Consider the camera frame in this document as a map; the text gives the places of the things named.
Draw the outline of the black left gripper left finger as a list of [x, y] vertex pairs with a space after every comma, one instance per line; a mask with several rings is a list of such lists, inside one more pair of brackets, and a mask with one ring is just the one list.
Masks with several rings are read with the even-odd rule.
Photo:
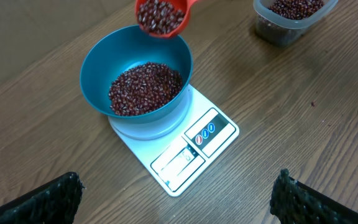
[[79, 175], [67, 172], [0, 206], [0, 224], [72, 224], [82, 194]]

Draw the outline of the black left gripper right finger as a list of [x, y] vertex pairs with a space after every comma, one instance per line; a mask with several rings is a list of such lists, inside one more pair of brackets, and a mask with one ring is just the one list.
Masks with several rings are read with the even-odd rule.
[[282, 169], [270, 199], [270, 213], [283, 224], [358, 224], [358, 213], [290, 177]]

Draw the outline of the red measuring scoop blue handle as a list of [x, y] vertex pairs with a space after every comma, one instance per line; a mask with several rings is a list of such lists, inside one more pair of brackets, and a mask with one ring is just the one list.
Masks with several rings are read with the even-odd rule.
[[198, 0], [136, 0], [135, 16], [139, 27], [148, 35], [168, 39], [184, 31], [196, 2]]

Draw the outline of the white digital kitchen scale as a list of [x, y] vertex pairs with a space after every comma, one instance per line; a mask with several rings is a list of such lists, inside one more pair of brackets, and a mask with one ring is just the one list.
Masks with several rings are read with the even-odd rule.
[[239, 135], [238, 125], [191, 85], [161, 119], [130, 124], [109, 118], [109, 123], [172, 197], [181, 195]]

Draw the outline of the red beans in bowl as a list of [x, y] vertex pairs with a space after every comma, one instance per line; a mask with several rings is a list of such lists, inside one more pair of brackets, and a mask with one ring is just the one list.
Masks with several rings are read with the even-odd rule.
[[118, 116], [137, 116], [155, 111], [183, 88], [180, 73], [164, 63], [147, 62], [121, 73], [111, 83], [110, 109]]

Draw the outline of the blue plastic bowl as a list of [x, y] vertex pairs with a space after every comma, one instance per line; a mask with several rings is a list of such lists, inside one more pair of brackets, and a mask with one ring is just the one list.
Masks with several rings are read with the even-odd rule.
[[[118, 116], [110, 108], [108, 89], [123, 72], [147, 62], [164, 63], [182, 77], [182, 90], [163, 107], [138, 116]], [[193, 72], [190, 47], [181, 36], [152, 37], [138, 25], [123, 27], [102, 38], [85, 57], [80, 88], [85, 100], [97, 112], [129, 123], [149, 123], [172, 112], [186, 95]]]

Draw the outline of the clear container of red beans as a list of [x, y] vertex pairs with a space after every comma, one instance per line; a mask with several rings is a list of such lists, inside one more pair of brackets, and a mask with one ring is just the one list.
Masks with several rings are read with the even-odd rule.
[[255, 32], [262, 39], [285, 47], [319, 22], [338, 0], [254, 0]]

